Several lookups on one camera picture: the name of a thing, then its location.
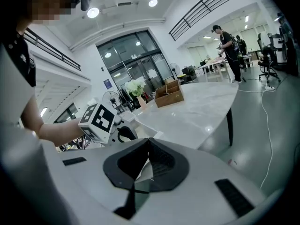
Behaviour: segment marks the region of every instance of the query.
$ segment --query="cardboard box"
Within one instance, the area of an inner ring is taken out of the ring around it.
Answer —
[[[155,103],[158,107],[183,101],[183,94],[178,80],[171,82],[155,91]]]

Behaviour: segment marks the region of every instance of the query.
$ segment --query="railing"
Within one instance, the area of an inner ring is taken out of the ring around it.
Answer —
[[[56,57],[57,59],[67,63],[68,65],[72,66],[73,68],[81,71],[80,65],[70,59],[68,56],[64,55],[61,51],[57,50],[55,47],[53,47],[51,44],[47,43],[45,40],[43,40],[39,35],[37,35],[35,32],[33,32],[31,29],[26,29],[24,34],[24,39],[31,44],[39,47],[40,49],[44,50],[45,52],[49,53],[53,57]]]
[[[219,6],[230,0],[201,0],[189,10],[183,18],[172,28],[169,34],[174,41],[181,37],[198,21],[204,18],[207,14],[217,9]]]

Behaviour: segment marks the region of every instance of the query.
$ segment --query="glass door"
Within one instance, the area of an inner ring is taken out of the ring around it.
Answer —
[[[145,71],[147,74],[147,78],[151,81],[152,85],[154,86],[155,90],[163,86],[163,81],[159,76],[158,71],[156,70],[151,58],[145,57],[138,61],[140,63],[141,69]]]
[[[144,92],[150,97],[149,100],[153,99],[152,93],[155,92],[155,88],[151,83],[151,79],[148,77],[144,69],[139,65],[139,61],[135,61],[126,65],[128,72],[132,79],[141,81],[144,85]]]

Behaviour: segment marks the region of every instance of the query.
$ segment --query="ceiling light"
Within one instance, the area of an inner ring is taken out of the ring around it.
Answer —
[[[110,52],[108,52],[107,54],[105,54],[106,58],[109,58],[112,54]]]
[[[155,7],[155,6],[157,5],[157,3],[158,3],[157,0],[151,0],[151,1],[149,2],[149,6],[150,6],[150,7]]]
[[[43,110],[42,110],[42,112],[41,112],[41,117],[44,115],[44,113],[47,111],[47,107],[45,107]]]
[[[99,15],[99,9],[96,8],[96,7],[93,7],[91,8],[89,11],[88,11],[88,17],[89,18],[95,18]]]

